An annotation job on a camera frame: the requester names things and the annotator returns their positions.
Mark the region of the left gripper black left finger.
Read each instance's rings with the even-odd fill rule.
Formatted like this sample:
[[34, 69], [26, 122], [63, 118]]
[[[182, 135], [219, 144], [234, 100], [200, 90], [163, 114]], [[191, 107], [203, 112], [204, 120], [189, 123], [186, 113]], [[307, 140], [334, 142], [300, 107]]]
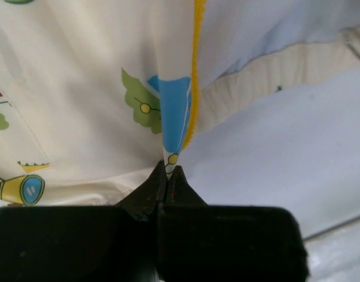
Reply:
[[154, 211], [159, 162], [114, 205], [0, 208], [0, 281], [158, 281]]

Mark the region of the cream cartoon print yellow-lined jacket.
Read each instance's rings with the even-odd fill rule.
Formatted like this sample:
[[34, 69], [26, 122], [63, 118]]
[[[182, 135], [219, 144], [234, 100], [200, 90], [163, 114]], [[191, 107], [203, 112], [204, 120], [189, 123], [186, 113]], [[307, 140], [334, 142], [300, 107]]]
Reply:
[[117, 201], [356, 51], [360, 1], [0, 1], [0, 206]]

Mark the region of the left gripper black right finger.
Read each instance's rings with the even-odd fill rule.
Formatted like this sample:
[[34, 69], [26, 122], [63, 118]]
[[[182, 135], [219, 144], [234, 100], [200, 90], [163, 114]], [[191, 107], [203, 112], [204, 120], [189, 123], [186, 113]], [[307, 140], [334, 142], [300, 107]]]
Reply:
[[175, 168], [157, 210], [157, 269], [164, 281], [305, 281], [307, 257], [288, 210], [208, 205]]

